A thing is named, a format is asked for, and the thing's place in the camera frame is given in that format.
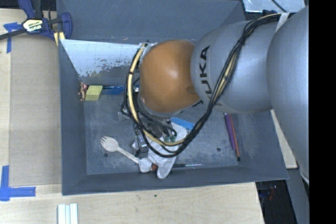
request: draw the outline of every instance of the blue tape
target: blue tape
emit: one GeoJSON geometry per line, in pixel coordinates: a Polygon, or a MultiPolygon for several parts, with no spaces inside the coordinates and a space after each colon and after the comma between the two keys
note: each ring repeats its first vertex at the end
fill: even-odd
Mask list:
{"type": "Polygon", "coordinates": [[[120,94],[125,90],[125,86],[108,86],[103,88],[104,94],[120,94]]]}
{"type": "MultiPolygon", "coordinates": [[[[12,32],[13,30],[20,30],[22,29],[22,25],[18,23],[9,23],[9,24],[4,24],[5,29],[8,32],[12,32]]],[[[7,39],[7,53],[10,53],[12,51],[12,38],[9,37],[7,39]]]]}
{"type": "Polygon", "coordinates": [[[195,126],[194,123],[189,122],[189,121],[182,120],[182,119],[180,119],[180,118],[175,118],[175,117],[173,117],[173,118],[171,118],[171,121],[174,122],[174,123],[176,123],[176,124],[179,125],[179,126],[185,127],[185,128],[188,129],[188,130],[192,130],[193,127],[195,126]]]}
{"type": "Polygon", "coordinates": [[[2,167],[0,201],[9,201],[15,197],[35,197],[36,187],[10,188],[8,186],[9,165],[2,167]]]}

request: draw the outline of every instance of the white cloth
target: white cloth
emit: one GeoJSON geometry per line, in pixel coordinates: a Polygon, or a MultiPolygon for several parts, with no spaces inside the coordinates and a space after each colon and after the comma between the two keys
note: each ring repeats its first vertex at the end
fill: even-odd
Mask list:
{"type": "MultiPolygon", "coordinates": [[[[177,125],[175,123],[172,122],[173,128],[176,130],[177,132],[177,137],[176,140],[181,140],[184,137],[187,136],[187,129],[177,125]]],[[[157,150],[158,152],[165,154],[165,155],[169,155],[171,153],[165,151],[158,143],[151,141],[148,138],[148,141],[150,142],[150,145],[157,150]]],[[[176,151],[178,149],[178,145],[177,146],[167,146],[166,148],[170,151],[176,151]]],[[[152,150],[149,149],[148,151],[148,157],[147,158],[142,158],[139,160],[139,168],[140,171],[143,173],[147,173],[150,171],[152,164],[156,164],[157,165],[157,177],[159,179],[164,179],[169,172],[171,171],[174,163],[175,163],[176,157],[172,157],[172,158],[164,158],[164,157],[160,157],[158,155],[156,155],[152,150]]]]}

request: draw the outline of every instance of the white plastic spoon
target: white plastic spoon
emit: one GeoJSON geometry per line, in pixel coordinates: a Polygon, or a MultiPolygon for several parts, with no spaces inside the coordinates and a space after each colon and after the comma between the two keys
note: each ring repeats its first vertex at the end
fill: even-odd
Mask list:
{"type": "Polygon", "coordinates": [[[114,138],[111,138],[109,136],[103,136],[100,139],[100,144],[102,145],[105,150],[108,152],[115,152],[118,151],[127,158],[131,159],[134,161],[136,164],[139,164],[139,159],[133,156],[131,153],[127,152],[126,150],[123,150],[121,147],[119,147],[118,141],[115,140],[114,138]]]}

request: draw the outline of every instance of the blue object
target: blue object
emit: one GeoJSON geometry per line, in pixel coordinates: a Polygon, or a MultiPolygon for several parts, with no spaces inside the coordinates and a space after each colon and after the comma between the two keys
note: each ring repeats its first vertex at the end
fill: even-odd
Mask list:
{"type": "MultiPolygon", "coordinates": [[[[27,16],[27,20],[25,20],[22,23],[22,25],[28,20],[31,20],[31,24],[33,25],[38,24],[39,27],[37,29],[33,28],[33,30],[26,28],[26,33],[29,35],[41,35],[50,38],[51,40],[55,40],[54,37],[55,31],[51,29],[50,21],[48,21],[48,19],[46,18],[43,18],[43,13],[40,10],[40,0],[17,0],[17,1],[19,3],[20,9],[22,9],[27,16]]],[[[72,34],[72,22],[70,14],[62,13],[61,19],[63,23],[64,36],[66,39],[69,39],[72,34]]]]}
{"type": "Polygon", "coordinates": [[[0,201],[9,201],[15,197],[35,197],[36,187],[10,188],[8,186],[9,165],[2,167],[0,201]]]}
{"type": "Polygon", "coordinates": [[[103,87],[104,94],[120,94],[125,90],[125,86],[107,86],[103,87]]]}
{"type": "Polygon", "coordinates": [[[192,130],[193,127],[195,126],[195,124],[192,123],[192,122],[189,122],[189,121],[186,121],[186,120],[182,120],[182,119],[176,118],[176,117],[171,118],[171,121],[174,122],[174,123],[176,123],[177,125],[185,127],[188,130],[192,130]]]}
{"type": "MultiPolygon", "coordinates": [[[[22,25],[18,23],[9,23],[9,24],[4,24],[5,29],[8,32],[12,32],[13,30],[20,30],[22,29],[22,25]]],[[[7,53],[10,53],[12,51],[12,38],[9,37],[7,39],[7,53]]]]}

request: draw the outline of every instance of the yellow sponge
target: yellow sponge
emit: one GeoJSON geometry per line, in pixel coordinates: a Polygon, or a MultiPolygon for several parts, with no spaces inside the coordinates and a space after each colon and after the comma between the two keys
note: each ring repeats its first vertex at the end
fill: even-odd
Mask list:
{"type": "Polygon", "coordinates": [[[103,86],[90,85],[86,92],[85,101],[97,101],[102,89],[103,86]]]}

